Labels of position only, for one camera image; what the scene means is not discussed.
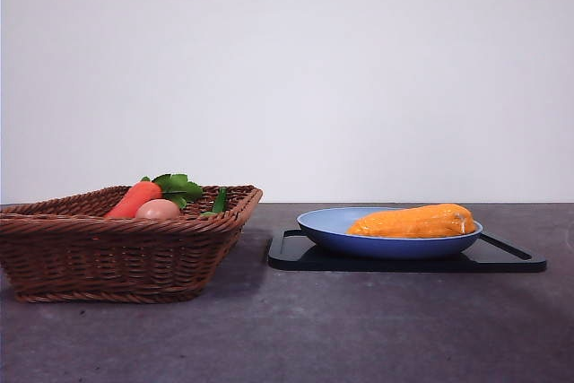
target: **white wall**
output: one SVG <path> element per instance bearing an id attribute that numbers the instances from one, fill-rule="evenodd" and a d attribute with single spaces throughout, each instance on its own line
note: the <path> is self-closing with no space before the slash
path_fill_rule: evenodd
<path id="1" fill-rule="evenodd" d="M 574 0 L 3 0 L 3 203 L 573 202 Z"/>

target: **fake food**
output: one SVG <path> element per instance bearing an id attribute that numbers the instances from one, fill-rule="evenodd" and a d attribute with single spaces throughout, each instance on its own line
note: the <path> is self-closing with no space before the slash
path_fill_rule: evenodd
<path id="1" fill-rule="evenodd" d="M 167 199 L 181 209 L 201 197 L 203 192 L 201 187 L 187 179 L 186 174 L 164 174 L 153 180 L 143 177 L 104 217 L 135 217 L 139 208 L 153 199 Z"/>
<path id="2" fill-rule="evenodd" d="M 136 218 L 142 219 L 177 219 L 181 212 L 179 207 L 167 199 L 152 199 L 146 202 L 135 213 Z"/>
<path id="3" fill-rule="evenodd" d="M 456 204 L 438 204 L 371 213 L 357 220 L 347 233 L 368 237 L 437 238 L 475 230 L 469 210 Z"/>

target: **basket rim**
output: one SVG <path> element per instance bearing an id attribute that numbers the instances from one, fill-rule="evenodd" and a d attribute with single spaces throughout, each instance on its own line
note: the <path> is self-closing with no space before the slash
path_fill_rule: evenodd
<path id="1" fill-rule="evenodd" d="M 103 216 L 85 215 L 85 214 L 22 214 L 23 208 L 31 205 L 45 205 L 57 203 L 62 199 L 86 197 L 91 194 L 102 193 L 129 186 L 112 186 L 104 187 L 99 190 L 93 190 L 72 196 L 65 196 L 45 201 L 39 201 L 32 204 L 9 205 L 0 210 L 0 220 L 3 228 L 0 231 L 0 237 L 10 237 L 13 235 L 30 234 L 42 231 L 44 233 L 153 233 L 153 234 L 186 234 L 201 233 L 214 231 L 228 231 L 247 221 L 251 210 L 257 205 L 263 191 L 253 185 L 245 186 L 226 186 L 228 189 L 249 188 L 248 194 L 241 198 L 236 205 L 223 213 L 210 215 L 207 217 L 198 217 L 189 219 L 186 216 L 179 216 L 177 219 L 154 220 L 142 218 L 105 218 Z"/>

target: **green leaf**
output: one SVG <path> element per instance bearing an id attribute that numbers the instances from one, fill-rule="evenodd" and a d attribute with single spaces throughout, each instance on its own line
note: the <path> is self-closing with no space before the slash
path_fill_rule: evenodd
<path id="1" fill-rule="evenodd" d="M 184 209 L 187 205 L 186 198 L 181 195 L 167 196 L 166 199 L 169 199 L 171 202 L 177 204 L 180 210 Z"/>
<path id="2" fill-rule="evenodd" d="M 170 178 L 171 185 L 175 187 L 184 187 L 187 184 L 186 174 L 172 174 Z"/>
<path id="3" fill-rule="evenodd" d="M 186 174 L 163 174 L 153 179 L 161 187 L 165 199 L 175 202 L 179 208 L 200 198 L 204 190 L 193 181 L 187 180 Z"/>
<path id="4" fill-rule="evenodd" d="M 184 187 L 184 190 L 185 190 L 184 196 L 188 201 L 195 201 L 196 199 L 199 199 L 201 195 L 204 193 L 204 190 L 193 181 L 188 181 L 186 186 Z"/>
<path id="5" fill-rule="evenodd" d="M 163 174 L 153 179 L 153 182 L 166 191 L 170 185 L 171 174 Z"/>
<path id="6" fill-rule="evenodd" d="M 227 198 L 227 188 L 219 187 L 219 193 L 213 202 L 214 213 L 221 213 L 225 209 L 225 199 Z"/>

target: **orange vegetable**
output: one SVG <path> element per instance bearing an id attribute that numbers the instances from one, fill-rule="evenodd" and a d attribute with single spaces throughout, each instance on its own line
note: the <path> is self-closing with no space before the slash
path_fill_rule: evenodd
<path id="1" fill-rule="evenodd" d="M 371 213 L 357 220 L 347 233 L 370 237 L 436 238 L 475 230 L 473 215 L 466 208 L 439 204 Z"/>
<path id="2" fill-rule="evenodd" d="M 137 210 L 152 199 L 160 199 L 161 187 L 151 181 L 140 181 L 131 186 L 124 197 L 104 217 L 135 217 Z"/>

